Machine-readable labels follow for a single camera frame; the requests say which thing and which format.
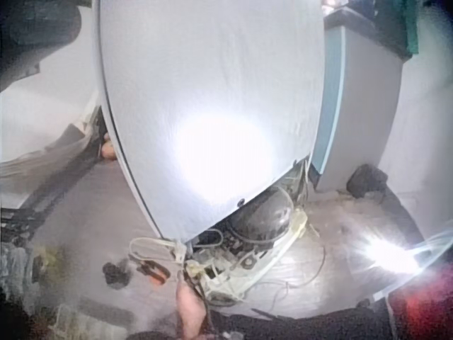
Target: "wall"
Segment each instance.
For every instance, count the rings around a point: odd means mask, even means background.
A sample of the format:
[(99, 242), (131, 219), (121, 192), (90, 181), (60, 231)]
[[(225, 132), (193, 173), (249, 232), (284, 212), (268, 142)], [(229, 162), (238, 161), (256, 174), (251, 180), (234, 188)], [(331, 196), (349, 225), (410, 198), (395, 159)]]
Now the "wall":
[(453, 218), (453, 30), (438, 8), (422, 8), (418, 34), (379, 167), (428, 238)]
[[(77, 39), (40, 63), (40, 73), (13, 83), (0, 94), (1, 160), (15, 159), (54, 142), (77, 121), (96, 87), (91, 9), (79, 8)], [(18, 206), (38, 183), (2, 183), (3, 206)]]

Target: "wire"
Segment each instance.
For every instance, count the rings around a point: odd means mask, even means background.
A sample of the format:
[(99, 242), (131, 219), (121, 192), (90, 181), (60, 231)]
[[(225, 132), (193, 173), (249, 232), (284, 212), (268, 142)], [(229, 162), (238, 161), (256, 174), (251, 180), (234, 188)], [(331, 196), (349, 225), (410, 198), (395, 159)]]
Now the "wire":
[(217, 243), (212, 243), (212, 244), (196, 244), (196, 245), (192, 246), (193, 248), (215, 248), (215, 247), (222, 245), (222, 243), (224, 243), (224, 235), (222, 234), (222, 232), (220, 230), (208, 229), (205, 232), (216, 232), (220, 236), (220, 241), (218, 241)]
[[(159, 246), (164, 246), (164, 247), (174, 247), (174, 245), (172, 245), (172, 242), (165, 241), (163, 239), (154, 239), (152, 237), (136, 237), (136, 238), (132, 239), (129, 242), (129, 255), (134, 257), (135, 259), (140, 260), (140, 261), (176, 262), (175, 259), (158, 259), (158, 258), (155, 258), (155, 257), (142, 256), (138, 251), (134, 251), (134, 249), (133, 249), (134, 248), (134, 244), (136, 244), (138, 241), (151, 242), (152, 244), (154, 244), (154, 246), (159, 245)], [(142, 245), (142, 247), (148, 248), (148, 249), (151, 248), (149, 246), (144, 246), (144, 245)]]
[[(319, 232), (313, 227), (313, 225), (309, 224), (309, 227), (311, 229), (311, 231), (320, 239), (321, 238), (321, 235), (319, 234)], [(323, 249), (323, 258), (321, 260), (321, 264), (319, 265), (319, 268), (318, 270), (316, 271), (316, 273), (306, 282), (303, 282), (303, 283), (300, 283), (300, 284), (293, 284), (293, 283), (289, 283), (287, 281), (284, 281), (284, 280), (274, 280), (274, 281), (262, 281), (262, 282), (258, 282), (256, 283), (256, 285), (265, 285), (265, 284), (274, 284), (274, 285), (284, 285), (284, 287), (282, 287), (281, 289), (279, 289), (274, 298), (273, 298), (273, 302), (272, 302), (272, 305), (270, 306), (270, 309), (268, 310), (268, 312), (272, 312), (274, 307), (275, 307), (275, 304), (277, 303), (277, 299), (278, 299), (278, 295), (280, 294), (280, 292), (285, 289), (286, 290), (286, 293), (285, 293), (285, 296), (281, 299), (281, 300), (284, 300), (288, 294), (289, 294), (289, 289), (298, 289), (298, 288), (302, 288), (302, 287), (305, 287), (307, 285), (309, 285), (310, 283), (312, 283), (313, 281), (315, 281), (319, 274), (321, 273), (323, 267), (324, 267), (324, 264), (326, 263), (326, 257), (327, 257), (327, 251), (326, 251), (326, 247), (324, 245), (321, 245), (322, 246), (322, 249)]]

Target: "black object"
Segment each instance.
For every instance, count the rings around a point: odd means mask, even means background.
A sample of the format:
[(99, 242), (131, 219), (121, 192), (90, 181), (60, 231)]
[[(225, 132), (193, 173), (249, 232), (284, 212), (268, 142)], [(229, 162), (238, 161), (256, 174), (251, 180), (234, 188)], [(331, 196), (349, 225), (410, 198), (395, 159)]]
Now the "black object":
[(272, 186), (229, 218), (231, 233), (248, 243), (274, 242), (288, 230), (293, 209), (290, 196)]
[(346, 189), (354, 198), (362, 198), (372, 191), (384, 192), (387, 188), (388, 176), (377, 167), (364, 164), (355, 170), (346, 183)]
[(102, 267), (102, 272), (105, 275), (105, 282), (114, 289), (124, 288), (129, 284), (130, 272), (124, 265), (116, 266), (111, 262), (107, 262)]
[(224, 315), (212, 311), (219, 333), (238, 332), (245, 339), (391, 339), (389, 323), (368, 308), (352, 308), (309, 319), (254, 319), (244, 315)]
[(382, 210), (390, 217), (403, 233), (408, 244), (415, 246), (424, 242), (422, 234), (414, 219), (402, 206), (398, 197), (387, 187), (388, 176), (375, 166), (365, 164), (359, 166), (346, 184), (347, 190), (355, 198), (362, 198), (366, 193), (379, 192), (379, 204)]
[(69, 0), (0, 0), (0, 91), (73, 42), (81, 15)]

